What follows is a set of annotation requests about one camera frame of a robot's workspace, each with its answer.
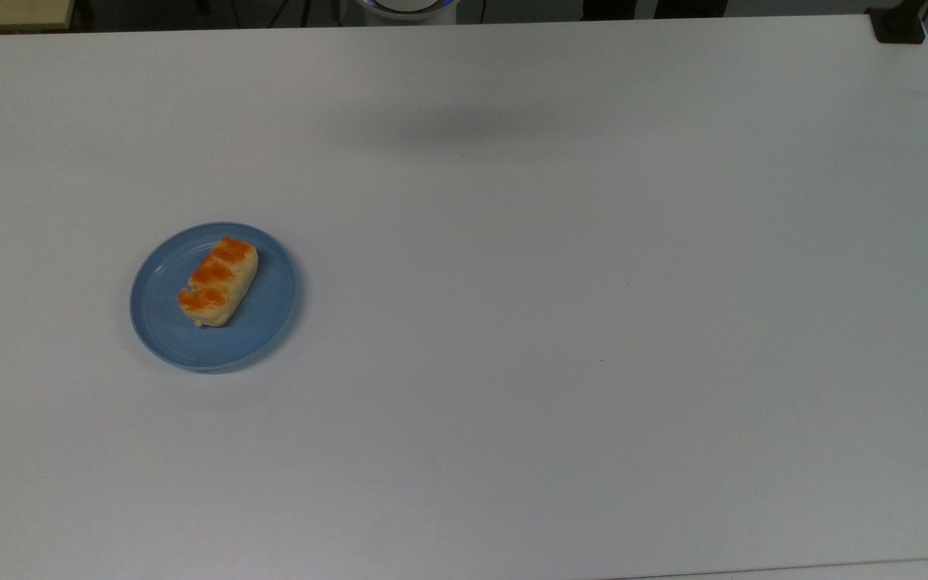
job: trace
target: white device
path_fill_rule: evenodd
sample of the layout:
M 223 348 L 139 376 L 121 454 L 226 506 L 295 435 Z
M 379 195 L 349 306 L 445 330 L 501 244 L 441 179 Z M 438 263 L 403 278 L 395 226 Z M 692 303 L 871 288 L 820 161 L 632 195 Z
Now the white device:
M 357 0 L 367 26 L 416 26 L 457 23 L 460 0 Z

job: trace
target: bread roll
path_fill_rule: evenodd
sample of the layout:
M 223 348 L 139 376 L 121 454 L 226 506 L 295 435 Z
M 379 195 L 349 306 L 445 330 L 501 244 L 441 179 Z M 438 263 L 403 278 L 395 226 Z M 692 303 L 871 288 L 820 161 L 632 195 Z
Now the bread roll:
M 260 258 L 248 242 L 222 238 L 177 294 L 181 312 L 196 326 L 224 326 L 253 284 Z

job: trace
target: black object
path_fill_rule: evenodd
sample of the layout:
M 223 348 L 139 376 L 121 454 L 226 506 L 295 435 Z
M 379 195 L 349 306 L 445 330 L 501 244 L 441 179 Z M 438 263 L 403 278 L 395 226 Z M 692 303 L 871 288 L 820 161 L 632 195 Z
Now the black object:
M 883 44 L 922 44 L 926 33 L 918 11 L 926 3 L 928 0 L 903 0 L 893 8 L 868 8 L 865 14 L 872 20 L 876 40 Z
M 709 19 L 725 15 L 729 0 L 658 0 L 655 19 Z M 582 0 L 583 21 L 630 21 L 636 0 Z

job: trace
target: cable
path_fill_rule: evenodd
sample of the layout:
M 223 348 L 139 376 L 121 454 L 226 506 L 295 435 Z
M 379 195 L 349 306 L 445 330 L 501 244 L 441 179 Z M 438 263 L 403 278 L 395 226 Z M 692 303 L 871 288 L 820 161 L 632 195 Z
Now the cable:
M 277 22 L 277 18 L 281 16 L 281 12 L 284 12 L 284 8 L 286 6 L 288 6 L 288 0 L 284 0 L 284 2 L 281 2 L 281 5 L 277 7 L 277 11 L 274 12 L 274 18 L 271 19 L 271 23 L 267 25 L 267 28 L 274 28 L 274 23 Z
M 242 22 L 238 19 L 238 8 L 235 7 L 235 0 L 228 0 L 231 4 L 231 14 L 235 15 L 235 28 L 242 28 Z
M 299 17 L 299 28 L 306 28 L 307 16 L 310 16 L 310 0 L 303 3 L 303 15 Z

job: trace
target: floor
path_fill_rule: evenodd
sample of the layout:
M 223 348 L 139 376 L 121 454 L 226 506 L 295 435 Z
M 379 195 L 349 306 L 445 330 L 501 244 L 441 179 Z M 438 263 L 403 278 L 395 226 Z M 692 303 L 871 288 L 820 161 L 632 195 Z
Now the floor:
M 333 0 L 91 0 L 94 31 L 187 30 L 213 28 L 279 28 L 300 25 L 309 2 L 306 25 L 335 26 Z M 578 21 L 582 0 L 461 0 L 458 23 L 479 23 L 486 3 L 485 23 Z M 343 0 L 343 25 L 363 26 L 356 0 Z M 870 6 L 893 6 L 897 0 L 729 0 L 727 18 L 766 15 L 862 14 Z M 651 18 L 656 0 L 637 4 L 638 19 Z

